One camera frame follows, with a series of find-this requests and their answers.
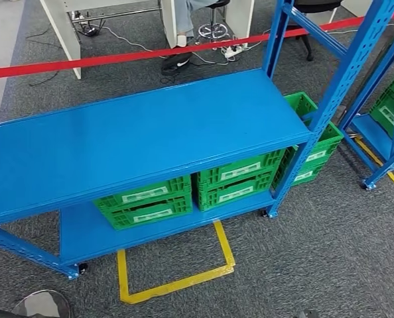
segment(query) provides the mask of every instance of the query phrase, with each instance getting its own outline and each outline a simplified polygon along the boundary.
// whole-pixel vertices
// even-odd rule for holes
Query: stacked crates
[[[95,200],[114,229],[128,229],[193,211],[190,175]]]
[[[387,132],[390,138],[393,138],[394,80],[370,109],[370,114]]]
[[[244,159],[193,175],[200,211],[268,190],[285,149]]]
[[[310,114],[317,109],[317,105],[311,101],[308,95],[303,92],[295,93],[286,96],[290,106],[294,109],[299,117]],[[305,121],[306,125],[309,125],[311,119]],[[293,185],[302,184],[314,180],[317,174],[331,157],[333,152],[337,148],[340,141],[343,139],[343,135],[337,129],[334,124],[330,122],[319,141],[312,149],[310,155],[306,159],[303,166],[299,171],[298,175],[294,179]],[[281,160],[279,169],[274,176],[273,183],[274,188],[277,188],[279,182],[283,178],[286,169],[291,162],[293,157],[297,151],[297,146],[287,148]]]

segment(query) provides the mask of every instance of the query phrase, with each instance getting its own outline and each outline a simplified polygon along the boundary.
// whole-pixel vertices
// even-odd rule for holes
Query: blue metal shelf
[[[61,209],[61,256],[0,229],[0,247],[67,275],[77,263],[266,207],[277,216],[292,182],[394,12],[373,0],[348,48],[277,0],[261,70],[209,78],[0,123],[0,223]],[[290,17],[341,58],[304,125],[271,81]],[[294,144],[274,193],[201,213],[115,231],[91,200]]]
[[[356,116],[351,121],[350,127],[355,133],[362,136],[370,149],[378,154],[382,161],[385,162],[390,159],[391,138],[370,114]]]
[[[71,265],[91,258],[116,252],[121,248],[162,239],[228,219],[243,213],[267,207],[274,203],[269,191],[243,198],[206,212],[194,210],[189,215],[140,225],[123,231],[113,229],[92,203],[83,203],[61,209],[60,255],[62,264]]]
[[[394,132],[390,138],[382,127],[373,120],[370,114],[360,115],[359,111],[372,95],[376,87],[384,77],[385,72],[394,63],[394,39],[376,65],[367,80],[352,100],[346,114],[339,124],[339,128],[345,134],[345,139],[362,161],[368,166],[373,174],[362,180],[367,189],[376,188],[376,183],[386,173],[394,170]],[[382,160],[382,165],[376,166],[371,158],[367,156],[358,144],[346,134],[351,128],[361,135],[364,141],[370,146]]]
[[[311,134],[262,70],[3,123],[0,223],[301,144]]]

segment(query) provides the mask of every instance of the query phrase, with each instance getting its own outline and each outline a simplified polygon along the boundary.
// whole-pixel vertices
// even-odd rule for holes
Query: person
[[[183,48],[194,37],[194,27],[191,13],[212,5],[217,0],[175,0],[175,16],[176,19],[177,48]],[[163,62],[163,75],[175,74],[181,68],[188,64],[192,53],[175,54],[167,57]]]

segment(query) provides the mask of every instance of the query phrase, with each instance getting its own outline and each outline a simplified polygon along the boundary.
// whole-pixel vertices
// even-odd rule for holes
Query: crate label
[[[256,171],[262,167],[261,162],[256,162],[254,164],[251,164],[249,166],[238,168],[235,170],[224,172],[223,174],[221,174],[221,181],[228,180],[231,178],[234,178],[237,176],[240,176],[242,174],[248,174],[249,172]]]
[[[308,159],[306,159],[306,162],[322,158],[322,157],[325,156],[326,154],[327,154],[327,150],[317,152],[316,154],[311,154],[309,157],[308,157]]]
[[[146,214],[146,215],[139,215],[138,217],[133,217],[133,222],[134,223],[145,222],[145,221],[150,221],[150,220],[153,220],[153,219],[157,219],[159,217],[166,217],[168,215],[172,215],[172,214],[173,214],[173,211],[172,209],[167,209],[167,210],[150,213],[150,214]]]
[[[251,187],[246,187],[244,189],[241,189],[241,190],[238,190],[238,191],[235,191],[235,192],[232,192],[232,193],[228,193],[228,194],[225,194],[225,195],[222,195],[221,197],[219,197],[219,203],[225,202],[225,201],[231,200],[231,199],[234,199],[236,197],[240,197],[242,195],[246,195],[246,194],[251,193],[253,191],[255,191],[255,189],[252,185]]]
[[[132,193],[129,195],[123,195],[122,201],[123,203],[129,203],[133,201],[146,199],[148,197],[157,197],[159,195],[166,194],[169,190],[166,187],[157,187],[156,189],[151,189],[143,192]]]
[[[309,172],[306,172],[305,174],[301,174],[301,175],[299,175],[299,176],[296,176],[296,179],[294,179],[294,181],[299,181],[299,180],[303,180],[303,179],[305,179],[305,178],[309,178],[310,176],[313,175],[314,174],[314,171],[309,171]]]
[[[386,106],[382,106],[379,109],[379,112],[383,114],[385,119],[390,121],[394,126],[394,114],[392,114],[388,108]]]

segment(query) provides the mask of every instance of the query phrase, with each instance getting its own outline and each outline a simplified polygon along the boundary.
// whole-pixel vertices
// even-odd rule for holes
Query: black chair
[[[231,0],[218,0],[217,2],[207,6],[212,9],[212,17],[209,23],[206,23],[198,28],[199,37],[206,38],[211,42],[224,38],[228,35],[228,29],[222,23],[216,23],[216,9],[225,7]]]
[[[296,0],[294,1],[294,7],[302,13],[320,13],[325,11],[334,10],[339,7],[342,0]],[[299,26],[288,26],[287,29],[295,29]],[[308,50],[308,56],[306,60],[313,61],[314,56],[312,55],[312,48],[309,42],[309,38],[307,34],[297,36],[296,39],[302,38],[306,49]]]

